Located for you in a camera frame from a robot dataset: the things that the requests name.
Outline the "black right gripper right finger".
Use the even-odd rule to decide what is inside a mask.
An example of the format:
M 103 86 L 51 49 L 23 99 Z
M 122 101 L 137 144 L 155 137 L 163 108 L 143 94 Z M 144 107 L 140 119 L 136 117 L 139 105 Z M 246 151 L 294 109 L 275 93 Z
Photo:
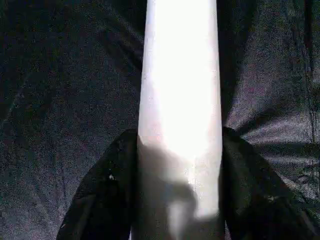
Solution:
M 222 213 L 233 240 L 314 240 L 316 222 L 269 163 L 222 130 Z

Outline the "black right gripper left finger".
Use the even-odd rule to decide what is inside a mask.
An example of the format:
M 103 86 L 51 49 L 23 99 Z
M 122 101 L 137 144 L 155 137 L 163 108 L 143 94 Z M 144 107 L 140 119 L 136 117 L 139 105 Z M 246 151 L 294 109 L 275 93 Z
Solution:
M 137 192 L 135 129 L 121 133 L 87 172 L 61 223 L 58 240 L 128 240 Z

